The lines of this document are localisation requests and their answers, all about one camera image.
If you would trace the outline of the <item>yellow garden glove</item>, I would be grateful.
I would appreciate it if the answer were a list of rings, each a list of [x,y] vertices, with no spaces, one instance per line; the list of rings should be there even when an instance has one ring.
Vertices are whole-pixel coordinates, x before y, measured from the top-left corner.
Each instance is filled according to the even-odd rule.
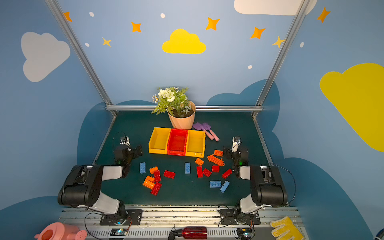
[[[295,227],[292,220],[286,216],[282,219],[271,221],[270,226],[273,228],[272,236],[276,240],[304,240],[305,237]]]

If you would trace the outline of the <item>orange lego brick small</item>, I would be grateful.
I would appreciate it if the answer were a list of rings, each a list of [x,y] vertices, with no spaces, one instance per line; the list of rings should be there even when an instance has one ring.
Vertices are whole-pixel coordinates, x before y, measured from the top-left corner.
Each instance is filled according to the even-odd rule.
[[[215,150],[214,151],[214,156],[223,157],[223,155],[224,155],[223,151],[220,151],[220,150]]]

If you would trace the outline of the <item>blue lego brick tilted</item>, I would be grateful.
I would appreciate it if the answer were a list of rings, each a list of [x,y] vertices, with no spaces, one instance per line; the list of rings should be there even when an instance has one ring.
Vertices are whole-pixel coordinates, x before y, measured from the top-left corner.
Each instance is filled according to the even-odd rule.
[[[223,185],[221,186],[221,188],[220,188],[220,192],[221,192],[221,193],[224,193],[224,192],[227,190],[227,188],[228,188],[229,185],[230,185],[230,182],[225,181],[224,184],[223,184]]]

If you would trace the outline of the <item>red lego brick tall centre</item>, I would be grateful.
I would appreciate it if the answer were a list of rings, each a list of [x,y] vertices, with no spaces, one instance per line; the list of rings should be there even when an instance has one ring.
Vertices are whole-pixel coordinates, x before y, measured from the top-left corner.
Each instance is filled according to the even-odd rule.
[[[203,169],[201,166],[197,166],[197,177],[202,178],[203,177]]]

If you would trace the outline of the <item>orange lego fence piece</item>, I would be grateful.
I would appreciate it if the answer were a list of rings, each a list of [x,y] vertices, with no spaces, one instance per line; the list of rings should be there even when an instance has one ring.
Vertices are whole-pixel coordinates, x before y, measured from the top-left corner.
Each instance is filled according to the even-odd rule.
[[[219,158],[217,158],[214,155],[208,155],[207,158],[208,158],[209,162],[211,162],[211,163],[213,163],[215,165],[218,165],[220,167],[225,166],[225,163],[224,163],[223,159],[219,159]]]

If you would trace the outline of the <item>aluminium rail base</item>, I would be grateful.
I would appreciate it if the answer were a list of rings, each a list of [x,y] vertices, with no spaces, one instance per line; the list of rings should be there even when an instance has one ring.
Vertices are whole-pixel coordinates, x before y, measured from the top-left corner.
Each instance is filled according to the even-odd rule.
[[[305,239],[309,239],[297,208],[265,208],[259,210],[260,225],[230,225],[219,227],[219,209],[233,206],[160,206],[127,205],[127,209],[143,210],[138,226],[100,226],[101,215],[85,209],[62,210],[59,222],[87,230],[88,240],[166,240],[171,230],[185,227],[206,227],[209,240],[237,240],[241,228],[252,233],[253,240],[272,240],[271,221],[288,216]]]

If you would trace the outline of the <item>red metal bottle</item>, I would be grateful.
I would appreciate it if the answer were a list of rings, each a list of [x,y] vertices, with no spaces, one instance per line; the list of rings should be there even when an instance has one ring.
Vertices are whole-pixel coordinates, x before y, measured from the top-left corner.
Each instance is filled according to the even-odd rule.
[[[206,227],[186,227],[183,229],[171,230],[168,240],[175,240],[176,237],[186,240],[206,240],[208,238]]]

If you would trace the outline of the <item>right yellow bin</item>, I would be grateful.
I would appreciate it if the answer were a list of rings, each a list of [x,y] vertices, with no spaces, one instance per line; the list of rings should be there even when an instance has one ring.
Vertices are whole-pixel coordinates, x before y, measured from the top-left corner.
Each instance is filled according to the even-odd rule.
[[[203,131],[188,130],[186,156],[203,158],[205,155],[206,134]]]

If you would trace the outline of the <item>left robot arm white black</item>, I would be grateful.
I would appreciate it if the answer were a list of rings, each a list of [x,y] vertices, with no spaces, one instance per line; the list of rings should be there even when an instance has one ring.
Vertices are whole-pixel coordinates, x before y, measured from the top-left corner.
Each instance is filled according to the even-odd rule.
[[[101,213],[101,225],[123,226],[134,222],[123,201],[104,194],[102,182],[125,178],[133,159],[143,155],[141,145],[131,148],[119,145],[114,149],[115,164],[77,165],[67,176],[58,194],[58,203],[72,208],[88,208]]]

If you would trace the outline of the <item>potted artificial flower plant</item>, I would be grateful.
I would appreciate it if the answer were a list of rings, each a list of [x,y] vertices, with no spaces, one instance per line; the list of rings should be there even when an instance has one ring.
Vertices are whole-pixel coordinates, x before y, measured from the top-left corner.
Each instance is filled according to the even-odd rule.
[[[152,114],[167,113],[174,129],[191,130],[196,105],[187,96],[188,88],[167,87],[158,89],[152,100],[156,104]]]

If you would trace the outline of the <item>red lego brick smooth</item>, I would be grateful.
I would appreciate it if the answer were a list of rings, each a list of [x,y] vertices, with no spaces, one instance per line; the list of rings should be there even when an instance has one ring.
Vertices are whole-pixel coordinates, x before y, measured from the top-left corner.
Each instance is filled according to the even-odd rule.
[[[217,166],[217,165],[213,165],[213,166],[212,166],[212,172],[213,172],[213,173],[219,173],[219,172],[220,172],[220,167]]]

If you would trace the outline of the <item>orange curved lego piece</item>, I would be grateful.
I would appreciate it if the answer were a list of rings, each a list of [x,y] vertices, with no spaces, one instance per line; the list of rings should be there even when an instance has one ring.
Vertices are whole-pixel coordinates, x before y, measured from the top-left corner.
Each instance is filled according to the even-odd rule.
[[[155,181],[155,178],[154,177],[151,177],[151,176],[147,176],[144,180],[144,182],[142,183],[142,185],[150,190],[152,190],[155,185],[156,185],[156,181]]]

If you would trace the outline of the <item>red middle bin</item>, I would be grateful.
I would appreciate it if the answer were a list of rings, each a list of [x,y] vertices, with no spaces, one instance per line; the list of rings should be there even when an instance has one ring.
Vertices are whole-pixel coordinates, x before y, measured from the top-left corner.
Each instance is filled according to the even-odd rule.
[[[185,156],[188,138],[188,130],[171,129],[167,154],[173,156]]]

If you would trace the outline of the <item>blue lego brick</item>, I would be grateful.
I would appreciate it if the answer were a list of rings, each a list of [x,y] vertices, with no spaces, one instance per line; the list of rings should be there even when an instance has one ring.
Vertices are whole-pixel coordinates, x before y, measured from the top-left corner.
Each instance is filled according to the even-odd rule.
[[[223,184],[223,185],[221,186],[221,188],[220,188],[220,192],[221,192],[221,193],[224,193],[224,192],[227,190],[227,188],[228,188],[229,185],[230,185],[230,182],[225,181],[224,184]]]
[[[221,188],[222,182],[221,181],[210,181],[210,188]]]
[[[185,174],[191,173],[191,163],[185,163]]]
[[[140,174],[145,174],[146,173],[146,163],[140,163]]]

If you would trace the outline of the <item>left yellow bin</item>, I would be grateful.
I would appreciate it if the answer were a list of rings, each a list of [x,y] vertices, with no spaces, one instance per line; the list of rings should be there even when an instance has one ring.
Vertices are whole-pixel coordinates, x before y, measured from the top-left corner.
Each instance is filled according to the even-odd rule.
[[[170,128],[155,127],[149,141],[149,153],[166,155],[170,133]]]

